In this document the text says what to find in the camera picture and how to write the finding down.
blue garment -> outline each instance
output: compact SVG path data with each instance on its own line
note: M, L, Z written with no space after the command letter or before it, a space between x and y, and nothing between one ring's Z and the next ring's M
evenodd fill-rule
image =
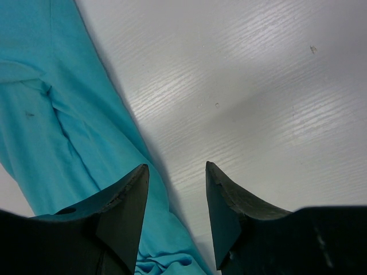
M37 215L83 200L147 163L135 273L210 273L169 211L162 179L72 0L0 1L0 161Z

black object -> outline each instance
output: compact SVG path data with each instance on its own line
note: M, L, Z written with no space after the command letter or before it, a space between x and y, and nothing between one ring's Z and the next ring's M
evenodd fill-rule
M141 165L55 215L0 211L0 273L134 274L148 182L148 166Z
M223 275L366 274L367 207L288 212L206 164L216 266Z

wood grain texture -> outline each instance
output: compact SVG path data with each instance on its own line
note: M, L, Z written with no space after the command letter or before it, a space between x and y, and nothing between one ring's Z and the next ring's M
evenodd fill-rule
M287 210L367 202L367 2L77 0L214 269L205 162Z

dark spot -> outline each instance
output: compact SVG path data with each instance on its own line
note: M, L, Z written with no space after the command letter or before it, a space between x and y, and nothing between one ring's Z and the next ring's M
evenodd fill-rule
M29 113L29 112L25 112L25 116L26 116L26 117L31 117L31 116L34 116L34 114Z
M315 46L310 46L311 53L315 54L317 52L317 49Z

